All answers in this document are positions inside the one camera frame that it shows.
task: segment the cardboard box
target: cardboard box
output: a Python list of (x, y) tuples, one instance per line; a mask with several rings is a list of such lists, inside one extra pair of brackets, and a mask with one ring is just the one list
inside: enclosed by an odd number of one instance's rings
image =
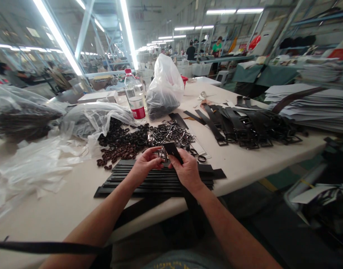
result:
[(116, 103), (118, 99), (117, 91), (87, 93), (78, 99), (78, 103), (96, 102), (98, 99), (107, 98), (110, 103)]

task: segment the worktable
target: worktable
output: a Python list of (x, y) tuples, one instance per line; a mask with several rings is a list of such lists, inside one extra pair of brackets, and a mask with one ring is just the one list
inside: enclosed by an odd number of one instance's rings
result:
[[(224, 103), (228, 100), (237, 103), (235, 93), (207, 83), (187, 83), (183, 102), (173, 112), (179, 113), (183, 118), (186, 117), (183, 113), (185, 110), (195, 114), (193, 107), (199, 104), (197, 97), (202, 91), (210, 96), (208, 98), (210, 101)], [(266, 106), (254, 100), (251, 100), (251, 103)], [(157, 126), (163, 120), (170, 118), (163, 117), (151, 125)], [(227, 176), (227, 179), (215, 181), (213, 192), (217, 196), (228, 194), (292, 164), (312, 158), (323, 150), (325, 146), (323, 139), (327, 136), (325, 133), (310, 131), (309, 137), (300, 136), (303, 139), (301, 143), (285, 146), (274, 142), (274, 147), (246, 150), (237, 144), (218, 146), (207, 127), (197, 121), (185, 120), (185, 122), (191, 133), (197, 136), (199, 143), (211, 155), (207, 164), (211, 164), (213, 169), (222, 168)], [(0, 140), (0, 161), (13, 153), (13, 149)], [(93, 198), (93, 195), (109, 177), (110, 172), (98, 168), (96, 159), (77, 164), (64, 177), (66, 184), (58, 193), (49, 193), (39, 200), (36, 194), (27, 197), (0, 223), (0, 240), (4, 240), (9, 235), (11, 241), (62, 241), (103, 201)], [(127, 207), (139, 200), (130, 199)], [(171, 198), (115, 230), (109, 241), (121, 240), (186, 209), (184, 198)], [(35, 268), (46, 257), (47, 255), (0, 250), (0, 268)]]
[(204, 62), (206, 64), (210, 64), (210, 63), (219, 63), (219, 62), (231, 62), (231, 61), (240, 61), (240, 60), (252, 60), (253, 58), (255, 58), (255, 55), (251, 55), (251, 56), (232, 56), (232, 57), (221, 57), (221, 58), (216, 58), (214, 60), (205, 60), (205, 61), (200, 61), (200, 62)]

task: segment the stool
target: stool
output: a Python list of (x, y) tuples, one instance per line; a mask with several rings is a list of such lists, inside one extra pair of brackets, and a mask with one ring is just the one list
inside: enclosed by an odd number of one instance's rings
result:
[(226, 83), (228, 73), (228, 70), (222, 70), (217, 73), (216, 81), (221, 82), (221, 86)]

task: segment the water bottle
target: water bottle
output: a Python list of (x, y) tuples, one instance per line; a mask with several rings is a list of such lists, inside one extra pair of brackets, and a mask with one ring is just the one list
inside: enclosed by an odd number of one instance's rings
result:
[(143, 86), (131, 73), (131, 69), (125, 69), (125, 93), (129, 102), (131, 112), (135, 121), (143, 121), (145, 119), (145, 109), (143, 102)]

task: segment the clear plastic bag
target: clear plastic bag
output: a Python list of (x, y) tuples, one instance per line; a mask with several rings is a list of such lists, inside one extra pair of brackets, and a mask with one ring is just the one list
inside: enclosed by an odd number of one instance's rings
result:
[(50, 122), (62, 117), (67, 106), (24, 89), (0, 85), (0, 135), (11, 142), (46, 136)]
[(128, 108), (116, 103), (105, 102), (79, 104), (64, 116), (62, 123), (74, 122), (72, 134), (87, 139), (95, 132), (106, 135), (109, 131), (110, 117), (125, 124), (135, 124), (133, 115)]
[(160, 54), (155, 63), (155, 78), (146, 94), (149, 119), (155, 120), (180, 106), (184, 95), (184, 82), (172, 59)]

